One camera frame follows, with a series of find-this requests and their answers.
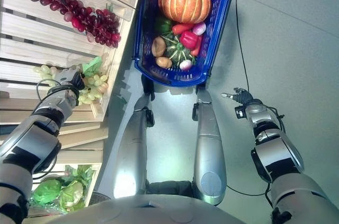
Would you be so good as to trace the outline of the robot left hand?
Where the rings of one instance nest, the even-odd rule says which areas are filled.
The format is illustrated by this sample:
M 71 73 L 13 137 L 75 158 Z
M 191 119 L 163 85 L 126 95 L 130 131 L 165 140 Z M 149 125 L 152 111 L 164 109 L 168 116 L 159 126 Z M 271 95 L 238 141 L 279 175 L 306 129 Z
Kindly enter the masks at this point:
M 85 83 L 82 78 L 82 72 L 79 66 L 72 66 L 71 69 L 74 71 L 74 75 L 71 83 L 80 91 L 85 88 Z

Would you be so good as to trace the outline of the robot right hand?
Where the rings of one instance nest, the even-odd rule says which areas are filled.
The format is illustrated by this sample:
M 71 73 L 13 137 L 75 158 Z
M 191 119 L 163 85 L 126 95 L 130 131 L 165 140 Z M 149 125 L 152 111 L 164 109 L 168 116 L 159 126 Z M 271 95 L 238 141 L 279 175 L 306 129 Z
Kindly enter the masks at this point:
M 237 103 L 240 103 L 242 105 L 245 105 L 246 103 L 252 101 L 254 98 L 252 94 L 247 91 L 246 89 L 235 87 L 234 93 L 221 93 L 221 96 L 223 98 L 227 98 L 230 100 L 233 100 Z

